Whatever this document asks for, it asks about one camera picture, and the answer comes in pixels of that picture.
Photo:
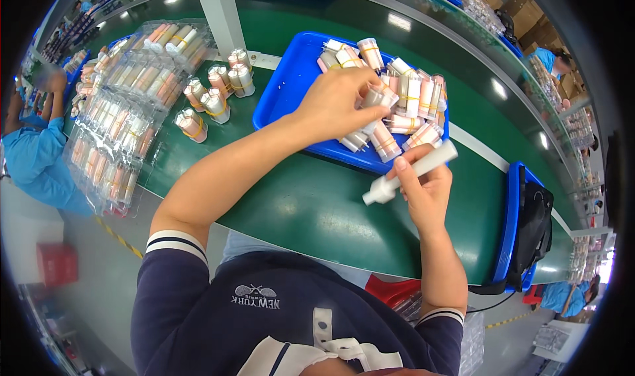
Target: tennis racket graphic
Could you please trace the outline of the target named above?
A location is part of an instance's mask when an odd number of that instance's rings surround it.
[[[253,284],[250,284],[251,287],[247,286],[247,285],[238,285],[236,286],[236,289],[234,290],[236,296],[245,296],[245,295],[250,295],[253,293],[253,291],[258,291],[259,294],[266,296],[266,297],[275,297],[277,296],[275,291],[271,288],[263,288],[262,285],[256,287]]]

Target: black cable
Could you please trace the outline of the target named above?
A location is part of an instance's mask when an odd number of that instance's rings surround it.
[[[470,314],[470,313],[478,313],[479,311],[485,311],[485,310],[489,310],[492,309],[494,307],[496,307],[499,304],[503,304],[506,300],[508,300],[510,297],[514,296],[514,293],[516,292],[512,292],[512,294],[510,296],[507,296],[506,298],[504,298],[503,300],[499,301],[498,303],[496,303],[494,306],[490,306],[484,309],[478,309],[478,310],[472,310],[472,311],[467,311],[466,314]]]

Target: hand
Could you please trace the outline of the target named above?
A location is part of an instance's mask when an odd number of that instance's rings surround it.
[[[66,88],[66,73],[55,72],[48,79],[47,92],[63,92]]]
[[[445,165],[438,166],[417,178],[411,164],[434,150],[432,145],[413,147],[395,158],[387,179],[395,176],[401,181],[401,192],[408,201],[408,211],[419,230],[422,241],[445,233],[445,213],[448,209],[452,172]]]
[[[383,106],[355,110],[355,102],[368,92],[369,84],[380,85],[381,81],[367,67],[329,70],[318,76],[290,117],[311,143],[342,138],[390,113]]]

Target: black bag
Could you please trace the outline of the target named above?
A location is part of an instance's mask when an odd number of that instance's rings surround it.
[[[549,190],[535,182],[525,183],[525,167],[519,169],[520,204],[516,240],[507,276],[494,284],[470,286],[479,295],[498,295],[509,284],[517,292],[523,291],[523,273],[551,249],[551,210],[554,197]]]
[[[496,13],[496,16],[498,16],[498,19],[500,19],[500,22],[503,23],[503,26],[505,26],[505,32],[503,36],[508,39],[514,47],[517,47],[518,38],[514,36],[514,20],[512,19],[512,17],[507,15],[507,13],[501,10],[495,10],[494,12]]]

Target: navy t-shirt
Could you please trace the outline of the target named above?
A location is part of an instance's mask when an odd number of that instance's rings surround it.
[[[413,328],[368,292],[296,253],[247,253],[220,265],[210,283],[202,246],[175,230],[150,237],[139,270],[131,322],[137,373],[236,375],[269,336],[314,346],[316,309],[332,314],[332,339],[353,337],[381,353],[398,352],[405,368],[458,373],[459,311],[434,310]]]

